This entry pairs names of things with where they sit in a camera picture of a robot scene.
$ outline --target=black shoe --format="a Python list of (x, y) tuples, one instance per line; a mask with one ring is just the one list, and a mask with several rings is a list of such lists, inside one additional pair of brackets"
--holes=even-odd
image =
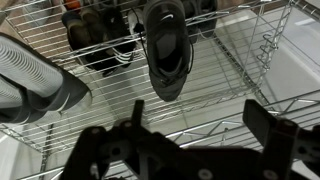
[[(199, 15), (196, 0), (182, 0), (186, 19)], [(198, 41), (198, 25), (194, 24), (187, 27), (189, 38), (192, 44)]]
[[(89, 17), (89, 15), (89, 13), (86, 13), (85, 16), (88, 16), (87, 20), (89, 18), (93, 19), (90, 20), (90, 23), (93, 23), (92, 21), (96, 21), (94, 20), (94, 17), (92, 17), (93, 15), (91, 15), (91, 17)], [(89, 28), (81, 20), (81, 16), (79, 14), (75, 12), (66, 12), (63, 14), (61, 20), (65, 27), (68, 29), (68, 41), (72, 50), (82, 49), (101, 43), (103, 41), (103, 33), (101, 34), (101, 31), (99, 31), (98, 33), (94, 33), (99, 26), (92, 26), (93, 28), (89, 30)], [(86, 55), (83, 59), (83, 62), (90, 63), (88, 68), (102, 71), (103, 76), (108, 76), (116, 71), (118, 68), (117, 65), (119, 65), (118, 61), (115, 60), (115, 58), (112, 58), (113, 56), (113, 52), (110, 53), (108, 50), (102, 50)]]
[(106, 28), (100, 19), (99, 12), (91, 8), (84, 8), (80, 16), (88, 28), (91, 41), (96, 44), (102, 43), (106, 36)]
[[(121, 12), (116, 8), (107, 8), (103, 12), (103, 22), (106, 26), (108, 40), (114, 40), (130, 35), (128, 27), (123, 21)], [(118, 45), (113, 48), (116, 59), (126, 68), (133, 60), (133, 50), (135, 42)]]
[(144, 8), (151, 84), (164, 101), (175, 100), (187, 79), (190, 42), (178, 0), (151, 0)]
[[(206, 14), (217, 10), (217, 0), (198, 0), (199, 13)], [(217, 19), (205, 21), (199, 23), (198, 27), (204, 38), (210, 38), (213, 36), (213, 30), (216, 28)]]

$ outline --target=metal wire basket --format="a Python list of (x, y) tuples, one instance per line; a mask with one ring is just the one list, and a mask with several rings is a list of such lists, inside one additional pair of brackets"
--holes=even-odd
[[(102, 3), (89, 4), (93, 7)], [(129, 117), (134, 100), (144, 99), (146, 102), (144, 119), (145, 125), (152, 131), (158, 126), (168, 126), (167, 137), (174, 140), (181, 147), (189, 145), (242, 145), (261, 150), (260, 144), (249, 133), (241, 121), (241, 113), (214, 119), (205, 124), (195, 123), (187, 129), (170, 129), (171, 123), (183, 119), (191, 112), (201, 110), (210, 111), (215, 105), (239, 97), (250, 96), (256, 98), (271, 113), (295, 119), (299, 117), (302, 126), (309, 127), (319, 111), (313, 107), (319, 104), (310, 94), (293, 97), (284, 101), (269, 104), (260, 91), (263, 76), (269, 69), (270, 62), (278, 42), (285, 28), (291, 12), (292, 4), (280, 0), (271, 1), (243, 1), (224, 9), (204, 15), (186, 19), (187, 26), (218, 19), (214, 36), (203, 39), (194, 44), (194, 68), (188, 75), (183, 91), (174, 102), (165, 103), (152, 89), (148, 76), (148, 64), (143, 49), (134, 50), (134, 60), (127, 69), (119, 68), (116, 73), (103, 77), (101, 71), (88, 68), (93, 63), (83, 64), (81, 57), (110, 47), (134, 42), (132, 36), (104, 42), (84, 49), (71, 51), (66, 29), (60, 18), (64, 12), (64, 3), (53, 4), (38, 12), (51, 11), (48, 16), (32, 19), (32, 14), (23, 13), (24, 9), (33, 3), (16, 4), (4, 10), (6, 21), (15, 29), (26, 44), (53, 62), (64, 67), (76, 77), (84, 81), (92, 91), (93, 105), (85, 112), (78, 114), (63, 113), (61, 119), (49, 119), (43, 124), (26, 124), (20, 126), (1, 125), (1, 131), (30, 148), (42, 153), (45, 158), (63, 152), (70, 152), (79, 133), (89, 126), (104, 126), (111, 128), (116, 120)], [(130, 10), (128, 4), (135, 1), (118, 3), (124, 18)], [(43, 25), (34, 23), (46, 19)], [(306, 103), (293, 109), (296, 103)], [(41, 172), (28, 177), (29, 179), (43, 175), (54, 176), (63, 167)], [(131, 176), (126, 174), (121, 164), (116, 164), (111, 176)]]

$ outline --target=dark shoe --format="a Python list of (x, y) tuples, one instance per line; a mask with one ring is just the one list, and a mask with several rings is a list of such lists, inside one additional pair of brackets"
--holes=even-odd
[[(210, 13), (217, 10), (217, 0), (198, 0), (199, 15)], [(217, 19), (205, 21), (199, 23), (198, 27), (204, 38), (210, 38), (213, 36), (213, 30), (216, 28)]]
[(88, 31), (93, 43), (99, 44), (106, 38), (106, 28), (103, 25), (99, 12), (84, 8), (80, 12), (82, 22), (88, 27)]
[[(85, 16), (86, 20), (88, 20), (87, 23), (97, 22), (96, 18), (93, 17), (94, 15), (90, 14), (89, 11), (86, 12), (83, 17)], [(104, 32), (101, 33), (101, 31), (98, 30), (98, 33), (95, 33), (99, 25), (93, 26), (93, 28), (89, 30), (85, 23), (81, 21), (81, 16), (77, 13), (66, 12), (63, 14), (61, 20), (68, 29), (68, 40), (72, 50), (82, 49), (103, 42)], [(90, 63), (89, 68), (102, 71), (103, 76), (107, 76), (118, 68), (117, 65), (119, 63), (113, 56), (113, 52), (103, 50), (86, 55), (83, 62)]]
[[(182, 0), (186, 19), (199, 15), (196, 0)], [(198, 41), (198, 25), (194, 24), (187, 27), (189, 38), (192, 44)]]
[[(108, 8), (103, 12), (103, 22), (106, 26), (107, 36), (109, 40), (122, 38), (130, 35), (130, 32), (123, 21), (121, 12), (116, 8)], [(116, 59), (126, 68), (133, 60), (133, 50), (135, 42), (118, 45), (113, 48)]]
[(151, 0), (144, 8), (151, 84), (164, 101), (174, 101), (187, 79), (190, 42), (178, 0)]

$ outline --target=shoe sole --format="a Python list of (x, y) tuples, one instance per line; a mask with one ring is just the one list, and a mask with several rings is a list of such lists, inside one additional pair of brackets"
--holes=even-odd
[(184, 7), (181, 1), (175, 1), (175, 0), (152, 0), (147, 3), (143, 10), (143, 23), (145, 24), (145, 29), (147, 30), (147, 18), (151, 11), (153, 11), (154, 8), (161, 6), (161, 5), (167, 5), (172, 4), (175, 5), (180, 11), (183, 13), (183, 17), (185, 17), (184, 13)]
[(100, 18), (100, 15), (97, 11), (91, 9), (91, 8), (84, 8), (81, 10), (80, 12), (80, 16), (81, 16), (81, 20), (85, 22), (84, 20), (84, 16), (87, 15), (87, 14), (92, 14), (94, 16), (96, 16), (96, 18), (98, 19), (97, 22), (99, 22), (99, 18)]

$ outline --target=black plastic object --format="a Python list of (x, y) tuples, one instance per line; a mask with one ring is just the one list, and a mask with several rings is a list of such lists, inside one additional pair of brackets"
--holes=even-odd
[[(32, 59), (29, 58), (28, 60), (32, 60), (34, 62), (27, 62), (31, 64), (30, 66), (28, 66), (29, 64), (19, 64), (20, 70), (24, 73), (29, 73), (28, 68), (32, 68), (32, 70), (30, 70), (30, 73), (36, 71), (38, 63), (42, 65), (42, 68), (50, 67), (50, 69), (55, 70), (54, 72), (56, 75), (59, 75), (59, 77), (62, 76), (62, 84), (60, 85), (60, 87), (53, 94), (48, 95), (46, 97), (40, 96), (38, 93), (35, 93), (30, 89), (26, 90), (29, 104), (33, 109), (36, 109), (38, 111), (68, 110), (69, 108), (79, 103), (86, 96), (86, 94), (90, 93), (89, 88), (80, 79), (76, 78), (64, 69), (60, 68), (59, 66), (51, 62), (49, 59), (45, 58), (44, 56), (40, 55), (38, 52), (30, 48), (29, 46), (3, 33), (0, 33), (0, 37), (3, 41), (6, 41), (8, 44), (10, 44), (8, 45), (7, 49), (10, 50), (10, 52), (12, 53), (16, 53), (16, 56), (19, 55), (19, 57), (21, 57), (25, 55), (28, 57), (32, 57)], [(7, 72), (2, 73), (2, 75), (12, 81), (15, 81), (15, 77), (12, 74), (6, 73)], [(53, 81), (52, 79), (45, 79), (42, 76), (42, 74), (32, 74), (32, 77), (39, 79), (37, 79), (38, 81), (36, 83), (41, 83), (44, 81), (47, 84), (50, 84), (50, 82)], [(23, 87), (27, 86), (25, 82), (20, 82), (20, 85)]]
[(256, 101), (247, 100), (243, 111), (243, 122), (258, 141), (265, 145), (270, 129), (276, 126), (277, 120)]

